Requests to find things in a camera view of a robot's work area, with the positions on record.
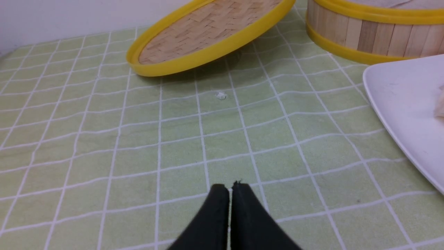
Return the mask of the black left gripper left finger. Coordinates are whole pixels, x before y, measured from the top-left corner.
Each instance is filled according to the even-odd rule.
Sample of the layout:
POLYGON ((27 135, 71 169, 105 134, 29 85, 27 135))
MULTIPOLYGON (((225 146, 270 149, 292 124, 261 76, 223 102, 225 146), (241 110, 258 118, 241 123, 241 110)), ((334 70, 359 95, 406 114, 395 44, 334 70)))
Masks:
POLYGON ((226 250, 229 218, 229 191, 213 184, 186 229, 168 247, 170 250, 226 250))

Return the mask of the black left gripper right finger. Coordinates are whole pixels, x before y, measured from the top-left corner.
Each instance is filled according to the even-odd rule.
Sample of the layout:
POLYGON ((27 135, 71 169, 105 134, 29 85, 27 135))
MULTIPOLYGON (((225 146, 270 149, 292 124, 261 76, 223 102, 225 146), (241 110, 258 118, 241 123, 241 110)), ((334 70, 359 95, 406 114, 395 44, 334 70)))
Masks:
POLYGON ((273 220, 246 183, 233 183, 230 226, 232 250, 301 249, 273 220))

